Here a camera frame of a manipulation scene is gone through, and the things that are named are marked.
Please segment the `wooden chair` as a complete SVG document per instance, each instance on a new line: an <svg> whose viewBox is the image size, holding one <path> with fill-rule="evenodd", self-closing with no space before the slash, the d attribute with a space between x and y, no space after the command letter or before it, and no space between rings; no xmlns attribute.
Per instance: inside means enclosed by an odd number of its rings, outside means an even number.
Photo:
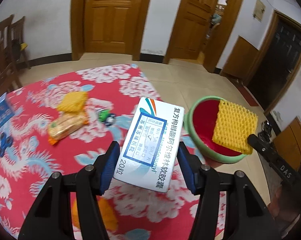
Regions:
<svg viewBox="0 0 301 240"><path fill-rule="evenodd" d="M11 24L13 17L10 15L0 22L0 96L11 91L13 84L18 88L22 87L12 53Z"/></svg>
<svg viewBox="0 0 301 240"><path fill-rule="evenodd" d="M31 69L29 59L26 53L26 48L28 47L28 44L24 42L24 23L25 16L11 24L12 54L16 63L18 63L20 59L23 58L26 67L28 69Z"/></svg>

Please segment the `low wooden cabinet door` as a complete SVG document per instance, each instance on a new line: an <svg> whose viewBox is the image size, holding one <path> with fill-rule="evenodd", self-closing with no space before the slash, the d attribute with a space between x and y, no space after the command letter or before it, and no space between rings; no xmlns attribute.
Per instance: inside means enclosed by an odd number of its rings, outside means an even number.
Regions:
<svg viewBox="0 0 301 240"><path fill-rule="evenodd" d="M240 80L246 79L258 52L259 50L249 41L238 36L221 74Z"/></svg>

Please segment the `near wooden chair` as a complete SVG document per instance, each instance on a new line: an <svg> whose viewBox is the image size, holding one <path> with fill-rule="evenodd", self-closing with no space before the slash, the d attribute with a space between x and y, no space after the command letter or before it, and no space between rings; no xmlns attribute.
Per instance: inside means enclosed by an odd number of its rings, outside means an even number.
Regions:
<svg viewBox="0 0 301 240"><path fill-rule="evenodd" d="M11 91L13 84L18 88L22 87L12 53L11 24L13 17L10 15L0 22L0 96Z"/></svg>

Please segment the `white medicine box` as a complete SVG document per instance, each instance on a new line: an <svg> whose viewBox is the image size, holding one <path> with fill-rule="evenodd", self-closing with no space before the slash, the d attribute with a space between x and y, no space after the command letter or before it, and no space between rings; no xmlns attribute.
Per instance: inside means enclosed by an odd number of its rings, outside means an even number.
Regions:
<svg viewBox="0 0 301 240"><path fill-rule="evenodd" d="M181 106L142 97L116 164L114 178L167 192L183 126Z"/></svg>

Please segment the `blue white milk carton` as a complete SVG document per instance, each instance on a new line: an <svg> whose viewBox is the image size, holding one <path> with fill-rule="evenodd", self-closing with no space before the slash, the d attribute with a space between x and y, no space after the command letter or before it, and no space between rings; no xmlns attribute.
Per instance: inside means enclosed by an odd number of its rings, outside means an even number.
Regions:
<svg viewBox="0 0 301 240"><path fill-rule="evenodd" d="M7 93L4 93L0 97L0 128L14 115L15 112L7 97Z"/></svg>

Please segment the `orange object at table edge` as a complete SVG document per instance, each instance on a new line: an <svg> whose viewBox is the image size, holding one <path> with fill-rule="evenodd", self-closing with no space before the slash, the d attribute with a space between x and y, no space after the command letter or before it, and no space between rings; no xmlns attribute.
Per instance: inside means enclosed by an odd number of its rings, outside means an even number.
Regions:
<svg viewBox="0 0 301 240"><path fill-rule="evenodd" d="M119 225L114 209L111 207L111 205L105 198L100 196L97 196L96 198L97 198L97 204L99 205L99 210L102 216L102 220L104 222L106 229L111 232L117 231ZM73 226L80 229L80 221L78 216L76 199L74 199L71 202L71 217L72 217Z"/></svg>

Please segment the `red floral tablecloth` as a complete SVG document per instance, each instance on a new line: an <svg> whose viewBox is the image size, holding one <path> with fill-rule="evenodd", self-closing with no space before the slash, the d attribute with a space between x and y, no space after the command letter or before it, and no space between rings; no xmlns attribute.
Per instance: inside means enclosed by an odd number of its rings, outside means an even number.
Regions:
<svg viewBox="0 0 301 240"><path fill-rule="evenodd" d="M88 93L89 123L55 145L48 125L69 92ZM0 157L0 224L17 237L37 194L54 172L70 174L92 164L112 141L122 144L141 97L159 94L136 64L118 64L51 77L8 95L15 115L0 129L13 144ZM109 109L116 121L106 127L97 111ZM191 194L175 165L167 193L113 180L102 196L114 209L118 230L111 239L187 239L199 198Z"/></svg>

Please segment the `orange snack packet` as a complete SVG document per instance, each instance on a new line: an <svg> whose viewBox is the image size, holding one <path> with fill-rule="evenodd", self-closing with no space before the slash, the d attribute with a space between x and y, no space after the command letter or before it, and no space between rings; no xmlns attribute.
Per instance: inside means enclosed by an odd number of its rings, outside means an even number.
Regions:
<svg viewBox="0 0 301 240"><path fill-rule="evenodd" d="M48 125L48 142L54 145L88 123L85 111L64 113Z"/></svg>

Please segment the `wall electrical panel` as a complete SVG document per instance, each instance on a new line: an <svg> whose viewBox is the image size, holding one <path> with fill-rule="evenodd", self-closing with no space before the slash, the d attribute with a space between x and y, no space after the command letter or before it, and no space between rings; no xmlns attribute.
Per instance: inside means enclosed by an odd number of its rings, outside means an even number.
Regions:
<svg viewBox="0 0 301 240"><path fill-rule="evenodd" d="M259 20L259 22L262 21L263 15L265 12L265 5L261 0L256 0L256 4L253 11L253 18Z"/></svg>

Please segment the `open wooden door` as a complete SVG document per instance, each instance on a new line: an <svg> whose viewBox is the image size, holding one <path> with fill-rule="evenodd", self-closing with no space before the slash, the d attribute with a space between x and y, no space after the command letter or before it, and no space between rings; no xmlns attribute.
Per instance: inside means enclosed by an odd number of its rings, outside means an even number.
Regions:
<svg viewBox="0 0 301 240"><path fill-rule="evenodd" d="M170 37L168 59L198 58L218 0L181 0Z"/></svg>

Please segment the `yellow foam net small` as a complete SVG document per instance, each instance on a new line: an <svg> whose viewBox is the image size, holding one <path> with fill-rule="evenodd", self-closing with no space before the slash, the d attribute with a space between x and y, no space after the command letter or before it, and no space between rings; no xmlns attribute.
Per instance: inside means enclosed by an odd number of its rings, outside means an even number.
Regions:
<svg viewBox="0 0 301 240"><path fill-rule="evenodd" d="M241 154L250 155L249 135L255 134L258 116L245 107L220 100L212 141Z"/></svg>

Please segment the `far wooden chair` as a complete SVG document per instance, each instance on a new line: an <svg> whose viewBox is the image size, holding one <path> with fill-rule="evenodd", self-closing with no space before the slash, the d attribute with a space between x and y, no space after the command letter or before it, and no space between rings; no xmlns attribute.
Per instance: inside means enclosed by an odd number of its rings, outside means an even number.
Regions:
<svg viewBox="0 0 301 240"><path fill-rule="evenodd" d="M24 42L24 23L25 16L11 24L12 54L16 63L18 63L20 59L23 58L26 67L28 69L31 69L29 59L26 53L26 48L28 47L28 44Z"/></svg>

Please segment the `green black small toy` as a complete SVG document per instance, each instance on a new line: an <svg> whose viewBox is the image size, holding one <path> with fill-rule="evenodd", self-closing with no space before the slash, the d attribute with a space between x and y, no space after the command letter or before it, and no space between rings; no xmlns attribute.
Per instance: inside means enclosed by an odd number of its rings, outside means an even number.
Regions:
<svg viewBox="0 0 301 240"><path fill-rule="evenodd" d="M109 109L100 109L97 111L99 122L103 123L106 127L112 126L116 121L116 114L112 113Z"/></svg>

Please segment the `red bucket green rim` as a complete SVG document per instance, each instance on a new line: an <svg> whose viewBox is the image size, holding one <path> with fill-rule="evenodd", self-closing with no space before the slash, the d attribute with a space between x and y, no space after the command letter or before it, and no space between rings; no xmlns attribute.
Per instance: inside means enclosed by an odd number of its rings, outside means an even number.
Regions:
<svg viewBox="0 0 301 240"><path fill-rule="evenodd" d="M234 164L246 155L213 142L213 132L219 111L219 96L204 96L197 100L183 117L183 127L203 155L222 164Z"/></svg>

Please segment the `blue fidget spinner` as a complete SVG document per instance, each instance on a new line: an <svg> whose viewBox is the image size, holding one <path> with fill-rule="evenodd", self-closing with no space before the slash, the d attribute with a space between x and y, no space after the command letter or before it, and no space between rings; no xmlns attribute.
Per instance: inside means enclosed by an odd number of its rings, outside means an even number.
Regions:
<svg viewBox="0 0 301 240"><path fill-rule="evenodd" d="M11 147L13 144L13 137L7 135L5 132L0 135L0 157L2 158L5 154L5 150Z"/></svg>

